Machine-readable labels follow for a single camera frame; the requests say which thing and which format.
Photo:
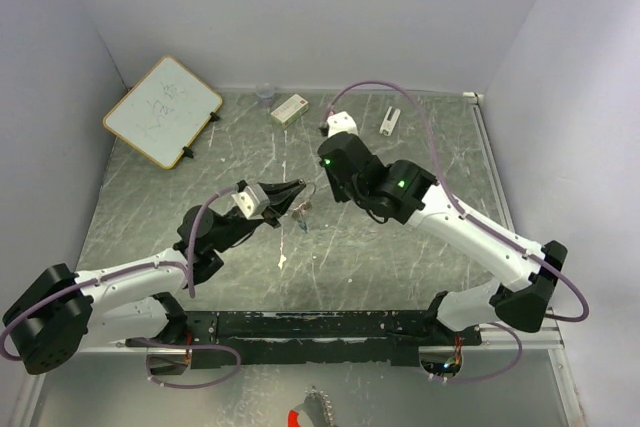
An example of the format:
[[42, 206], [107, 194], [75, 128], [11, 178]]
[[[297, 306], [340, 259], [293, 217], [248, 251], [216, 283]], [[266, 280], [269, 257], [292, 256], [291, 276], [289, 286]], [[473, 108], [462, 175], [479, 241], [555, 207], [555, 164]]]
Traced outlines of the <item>large silver keyring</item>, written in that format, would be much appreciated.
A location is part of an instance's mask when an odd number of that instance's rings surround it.
[[317, 192], [317, 185], [315, 182], [308, 182], [306, 184], [306, 188], [309, 188], [310, 191], [308, 192], [308, 195], [304, 199], [303, 204], [310, 203]]

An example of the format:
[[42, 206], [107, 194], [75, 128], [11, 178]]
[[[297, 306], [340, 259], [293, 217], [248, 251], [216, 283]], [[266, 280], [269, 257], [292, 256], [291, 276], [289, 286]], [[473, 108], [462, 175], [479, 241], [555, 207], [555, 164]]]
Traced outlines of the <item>bunch of silver keys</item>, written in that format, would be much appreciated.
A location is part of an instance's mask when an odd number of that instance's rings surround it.
[[291, 214], [292, 219], [297, 222], [300, 226], [307, 225], [306, 222], [306, 214], [312, 208], [312, 202], [310, 199], [303, 201], [299, 206], [297, 206]]

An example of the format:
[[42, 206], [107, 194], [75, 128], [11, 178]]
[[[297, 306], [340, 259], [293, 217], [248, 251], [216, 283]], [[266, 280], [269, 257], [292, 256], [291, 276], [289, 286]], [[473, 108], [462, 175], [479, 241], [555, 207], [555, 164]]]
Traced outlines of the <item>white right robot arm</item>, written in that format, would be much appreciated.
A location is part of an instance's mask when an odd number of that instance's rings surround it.
[[353, 202], [379, 222], [393, 219], [433, 234], [492, 274], [481, 286], [433, 301], [435, 313], [424, 321], [431, 342], [443, 345], [459, 331], [497, 321], [522, 332], [540, 330], [557, 285], [540, 263], [562, 268], [564, 245], [521, 238], [468, 205], [456, 210], [433, 174], [408, 160], [383, 164], [354, 134], [327, 138], [318, 155], [336, 201]]

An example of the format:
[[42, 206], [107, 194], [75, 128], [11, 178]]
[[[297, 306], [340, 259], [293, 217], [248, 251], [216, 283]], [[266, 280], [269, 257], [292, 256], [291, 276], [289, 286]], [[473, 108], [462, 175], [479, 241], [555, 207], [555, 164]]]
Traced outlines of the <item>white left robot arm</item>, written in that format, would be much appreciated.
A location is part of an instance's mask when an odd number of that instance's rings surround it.
[[45, 269], [2, 318], [2, 358], [39, 375], [91, 347], [186, 347], [192, 335], [177, 293], [193, 295], [223, 267], [221, 253], [260, 226], [279, 227], [306, 186], [303, 179], [240, 181], [212, 197], [230, 196], [230, 210], [219, 214], [208, 203], [190, 208], [178, 242], [165, 250], [100, 270], [72, 271], [64, 263]]

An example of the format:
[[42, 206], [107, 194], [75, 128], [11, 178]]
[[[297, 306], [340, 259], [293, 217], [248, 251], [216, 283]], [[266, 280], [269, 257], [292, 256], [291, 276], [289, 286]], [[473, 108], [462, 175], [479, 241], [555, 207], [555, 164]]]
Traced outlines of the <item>white clip device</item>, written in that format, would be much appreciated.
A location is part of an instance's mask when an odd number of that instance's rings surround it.
[[380, 125], [379, 133], [383, 136], [390, 136], [397, 125], [400, 114], [401, 111], [398, 108], [389, 106]]

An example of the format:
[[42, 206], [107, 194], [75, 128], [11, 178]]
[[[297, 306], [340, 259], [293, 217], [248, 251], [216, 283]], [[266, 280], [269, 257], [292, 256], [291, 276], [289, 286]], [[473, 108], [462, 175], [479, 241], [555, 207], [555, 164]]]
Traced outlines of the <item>white and green small box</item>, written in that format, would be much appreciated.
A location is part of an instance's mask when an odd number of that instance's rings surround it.
[[294, 94], [270, 113], [271, 119], [283, 129], [288, 128], [309, 109], [309, 102]]

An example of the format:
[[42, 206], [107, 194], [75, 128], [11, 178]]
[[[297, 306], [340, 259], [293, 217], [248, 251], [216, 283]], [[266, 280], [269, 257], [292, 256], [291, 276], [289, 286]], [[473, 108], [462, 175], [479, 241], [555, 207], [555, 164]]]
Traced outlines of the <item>clear plastic cup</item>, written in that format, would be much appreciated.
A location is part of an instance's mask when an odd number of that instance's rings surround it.
[[256, 86], [255, 94], [260, 105], [270, 107], [274, 101], [275, 88], [269, 83], [262, 83]]

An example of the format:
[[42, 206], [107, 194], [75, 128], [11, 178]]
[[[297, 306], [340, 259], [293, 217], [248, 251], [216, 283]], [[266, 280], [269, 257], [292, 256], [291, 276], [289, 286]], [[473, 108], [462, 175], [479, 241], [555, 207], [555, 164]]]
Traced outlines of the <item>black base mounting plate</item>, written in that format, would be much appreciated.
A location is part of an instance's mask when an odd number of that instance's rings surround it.
[[440, 326], [429, 310], [187, 311], [149, 339], [170, 346], [235, 349], [243, 365], [388, 362], [419, 364], [419, 349], [447, 350], [460, 337], [481, 344], [477, 328], [459, 333]]

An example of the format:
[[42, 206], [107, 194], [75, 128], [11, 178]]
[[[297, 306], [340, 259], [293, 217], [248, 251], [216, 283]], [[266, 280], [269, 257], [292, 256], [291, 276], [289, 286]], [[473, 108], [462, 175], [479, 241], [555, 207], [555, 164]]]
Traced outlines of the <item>red and white tool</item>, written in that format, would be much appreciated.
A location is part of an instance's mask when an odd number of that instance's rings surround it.
[[325, 425], [324, 412], [321, 406], [305, 401], [293, 409], [287, 416], [288, 427], [320, 427]]

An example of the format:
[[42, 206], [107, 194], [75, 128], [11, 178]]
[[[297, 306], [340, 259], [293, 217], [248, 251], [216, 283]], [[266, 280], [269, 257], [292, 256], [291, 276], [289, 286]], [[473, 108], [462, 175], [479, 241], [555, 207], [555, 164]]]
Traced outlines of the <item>small whiteboard with wooden frame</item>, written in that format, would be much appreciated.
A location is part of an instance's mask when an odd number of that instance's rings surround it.
[[106, 114], [104, 127], [163, 169], [185, 156], [217, 117], [222, 97], [171, 55], [163, 56]]

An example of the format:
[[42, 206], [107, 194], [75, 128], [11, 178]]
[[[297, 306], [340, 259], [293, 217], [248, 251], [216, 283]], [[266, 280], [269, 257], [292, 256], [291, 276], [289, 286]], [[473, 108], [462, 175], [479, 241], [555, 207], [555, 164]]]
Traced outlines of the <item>white corner bracket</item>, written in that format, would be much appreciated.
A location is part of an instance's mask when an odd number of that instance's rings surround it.
[[484, 95], [477, 92], [464, 92], [463, 97], [466, 98], [470, 103], [479, 104], [483, 99]]

